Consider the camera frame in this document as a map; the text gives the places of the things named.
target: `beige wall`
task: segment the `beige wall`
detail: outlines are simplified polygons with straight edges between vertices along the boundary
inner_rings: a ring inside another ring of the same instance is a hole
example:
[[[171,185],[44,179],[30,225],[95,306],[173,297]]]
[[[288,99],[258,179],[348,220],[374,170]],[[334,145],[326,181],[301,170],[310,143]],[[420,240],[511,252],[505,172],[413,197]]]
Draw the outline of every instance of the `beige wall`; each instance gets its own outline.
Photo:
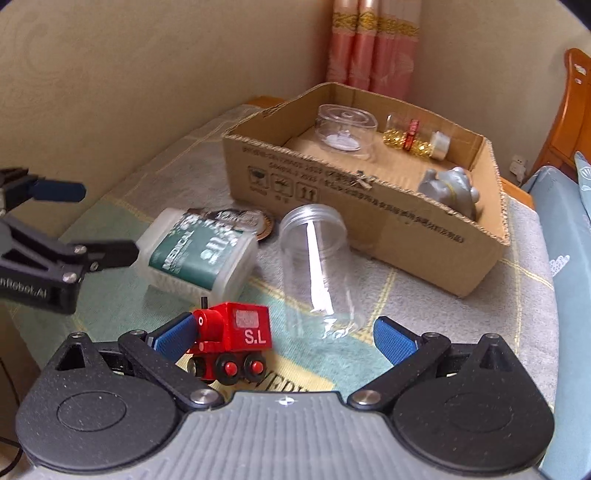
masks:
[[[558,0],[423,0],[409,101],[491,139],[501,174],[531,166],[564,92],[564,51],[591,33]]]
[[[135,167],[256,95],[324,78],[332,0],[13,0],[0,12],[0,166],[81,180],[61,232]]]

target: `clear plastic container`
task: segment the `clear plastic container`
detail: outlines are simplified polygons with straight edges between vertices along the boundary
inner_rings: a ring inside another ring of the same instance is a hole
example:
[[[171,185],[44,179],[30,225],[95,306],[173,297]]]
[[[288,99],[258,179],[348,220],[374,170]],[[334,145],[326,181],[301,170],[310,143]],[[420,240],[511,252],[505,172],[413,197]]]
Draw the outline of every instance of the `clear plastic container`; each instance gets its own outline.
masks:
[[[139,276],[196,304],[237,300],[256,264],[253,232],[175,208],[158,215],[137,245]]]
[[[389,147],[440,161],[445,159],[451,142],[447,135],[436,131],[432,125],[397,113],[388,115],[383,139]]]
[[[366,326],[339,212],[318,204],[298,207],[282,220],[279,242],[291,336],[333,341]]]
[[[326,103],[318,108],[316,134],[330,148],[369,158],[378,121],[365,110]]]

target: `gray gripper housing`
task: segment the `gray gripper housing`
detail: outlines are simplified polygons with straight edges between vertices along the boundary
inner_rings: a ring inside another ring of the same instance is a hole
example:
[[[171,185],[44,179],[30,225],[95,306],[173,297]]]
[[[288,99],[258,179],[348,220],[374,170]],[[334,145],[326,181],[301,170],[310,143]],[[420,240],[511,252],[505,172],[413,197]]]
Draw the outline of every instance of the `gray gripper housing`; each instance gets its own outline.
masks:
[[[338,393],[238,392],[196,411],[162,449],[110,472],[34,468],[24,480],[467,480],[410,453],[379,413],[345,406]],[[536,469],[506,480],[541,480]]]

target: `gold beads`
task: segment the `gold beads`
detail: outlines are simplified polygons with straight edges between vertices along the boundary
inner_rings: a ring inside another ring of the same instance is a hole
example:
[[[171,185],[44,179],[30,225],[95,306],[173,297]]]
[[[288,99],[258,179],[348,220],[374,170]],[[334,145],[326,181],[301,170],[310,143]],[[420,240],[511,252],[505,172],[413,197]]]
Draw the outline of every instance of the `gold beads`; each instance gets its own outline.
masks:
[[[384,143],[389,147],[402,148],[406,141],[406,132],[390,129],[384,132],[382,138]]]
[[[422,142],[415,140],[413,146],[410,147],[410,153],[417,155],[418,157],[430,157],[433,153],[433,146],[429,142]]]
[[[406,141],[407,133],[396,129],[386,130],[382,136],[384,144],[389,147],[403,148]],[[415,138],[410,153],[419,157],[430,157],[433,153],[433,146],[429,142],[423,142]]]

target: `bed sheet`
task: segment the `bed sheet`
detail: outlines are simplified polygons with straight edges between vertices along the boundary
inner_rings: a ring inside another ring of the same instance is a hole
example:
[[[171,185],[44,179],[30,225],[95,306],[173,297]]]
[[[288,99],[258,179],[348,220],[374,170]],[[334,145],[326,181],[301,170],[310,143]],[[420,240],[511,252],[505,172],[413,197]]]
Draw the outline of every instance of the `bed sheet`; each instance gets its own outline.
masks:
[[[556,431],[544,471],[578,480],[591,470],[591,222],[579,186],[554,167],[542,167],[524,190],[540,217],[560,335]]]

